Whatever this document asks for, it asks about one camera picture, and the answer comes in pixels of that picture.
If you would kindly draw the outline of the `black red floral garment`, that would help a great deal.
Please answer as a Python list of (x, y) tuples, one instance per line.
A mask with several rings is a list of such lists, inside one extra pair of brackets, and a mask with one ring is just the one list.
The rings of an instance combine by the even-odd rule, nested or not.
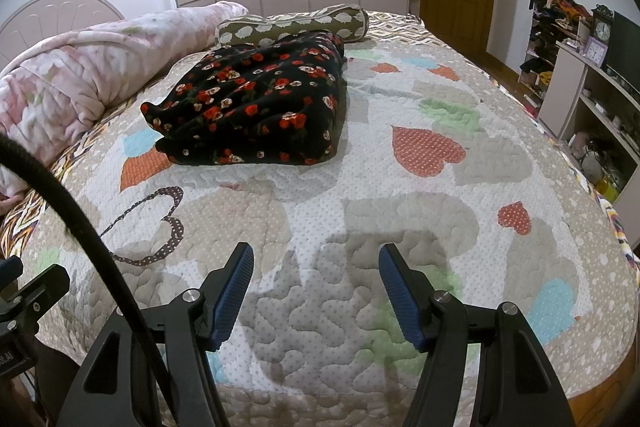
[(344, 43), (327, 30), (206, 54), (140, 110), (175, 164), (312, 166), (335, 150)]

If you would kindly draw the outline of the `cluttered clothes rack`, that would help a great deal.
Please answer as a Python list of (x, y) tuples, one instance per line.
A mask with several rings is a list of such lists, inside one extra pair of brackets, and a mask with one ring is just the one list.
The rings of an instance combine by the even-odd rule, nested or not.
[(591, 13), (574, 0), (529, 0), (532, 23), (518, 83), (526, 103), (540, 109), (555, 68), (560, 44), (576, 42), (579, 23), (590, 26)]

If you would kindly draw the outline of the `geometric patterned blanket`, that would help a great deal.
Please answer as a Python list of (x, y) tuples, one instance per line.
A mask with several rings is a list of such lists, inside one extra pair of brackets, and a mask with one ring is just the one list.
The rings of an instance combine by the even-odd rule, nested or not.
[[(63, 182), (70, 170), (98, 142), (99, 137), (105, 132), (111, 121), (126, 108), (127, 104), (110, 109), (89, 131), (81, 135), (76, 143), (67, 147), (51, 166), (51, 173), (55, 179)], [(3, 218), (1, 222), (2, 259), (12, 256), (21, 257), (22, 250), (37, 228), (43, 211), (47, 208), (46, 201), (36, 191), (29, 190), (25, 198)]]

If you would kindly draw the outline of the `quilted heart patchwork bedspread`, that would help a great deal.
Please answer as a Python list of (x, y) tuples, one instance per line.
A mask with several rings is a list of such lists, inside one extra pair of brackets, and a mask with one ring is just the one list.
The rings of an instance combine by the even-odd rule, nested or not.
[(570, 397), (597, 387), (638, 321), (637, 272), (610, 219), (484, 72), (410, 17), (368, 14), (367, 35), (343, 42), (328, 159), (181, 165), (156, 149), (141, 105), (224, 47), (217, 28), (105, 111), (127, 104), (63, 185), (145, 308), (252, 246), (239, 320), (209, 359), (232, 425), (400, 424), (424, 355), (376, 269), (386, 243), (466, 303), (515, 303)]

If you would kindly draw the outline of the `pink floral comforter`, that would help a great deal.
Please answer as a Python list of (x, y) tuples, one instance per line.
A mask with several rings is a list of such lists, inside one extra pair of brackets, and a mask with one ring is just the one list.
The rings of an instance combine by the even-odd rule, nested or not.
[(212, 46), (219, 25), (247, 12), (219, 1), (43, 39), (2, 69), (1, 132), (49, 166), (107, 109), (180, 58)]

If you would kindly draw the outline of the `white shelf unit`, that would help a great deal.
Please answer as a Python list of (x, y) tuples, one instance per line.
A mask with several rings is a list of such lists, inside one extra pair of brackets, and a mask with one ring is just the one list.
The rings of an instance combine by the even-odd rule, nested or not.
[(628, 242), (639, 246), (639, 102), (623, 85), (564, 43), (558, 45), (538, 120), (574, 164), (613, 199)]

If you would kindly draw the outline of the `olive white-spotted bolster pillow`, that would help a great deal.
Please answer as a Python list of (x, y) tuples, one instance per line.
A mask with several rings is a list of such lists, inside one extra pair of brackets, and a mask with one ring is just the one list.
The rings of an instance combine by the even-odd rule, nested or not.
[(332, 32), (344, 43), (351, 43), (362, 40), (368, 29), (366, 10), (356, 4), (338, 4), (307, 13), (235, 17), (218, 27), (218, 42), (222, 46), (243, 43), (271, 46), (287, 36), (323, 30)]

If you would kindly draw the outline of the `pink headboard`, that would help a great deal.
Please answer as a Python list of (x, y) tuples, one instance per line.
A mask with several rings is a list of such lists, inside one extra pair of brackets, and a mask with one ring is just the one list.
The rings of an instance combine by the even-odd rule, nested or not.
[(122, 20), (107, 0), (32, 0), (1, 24), (1, 67), (39, 41), (66, 31)]

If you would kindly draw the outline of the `pink small desk clock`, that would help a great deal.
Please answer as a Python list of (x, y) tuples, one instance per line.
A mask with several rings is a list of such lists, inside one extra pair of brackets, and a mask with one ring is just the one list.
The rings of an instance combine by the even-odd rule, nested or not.
[(582, 55), (589, 62), (596, 64), (598, 67), (601, 67), (607, 53), (608, 46), (597, 38), (590, 36), (587, 40), (587, 44), (585, 46), (584, 52), (582, 52)]

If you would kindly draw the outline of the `black television screen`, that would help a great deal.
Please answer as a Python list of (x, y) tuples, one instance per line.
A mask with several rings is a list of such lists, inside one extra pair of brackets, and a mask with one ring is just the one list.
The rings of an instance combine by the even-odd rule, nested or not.
[(606, 66), (639, 88), (640, 27), (619, 12), (614, 13)]

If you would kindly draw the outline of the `dark mantel clock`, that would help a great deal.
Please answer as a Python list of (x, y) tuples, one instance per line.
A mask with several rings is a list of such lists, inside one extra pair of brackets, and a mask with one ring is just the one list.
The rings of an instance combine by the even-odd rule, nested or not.
[(591, 35), (606, 46), (610, 42), (614, 12), (604, 4), (598, 4), (593, 10)]

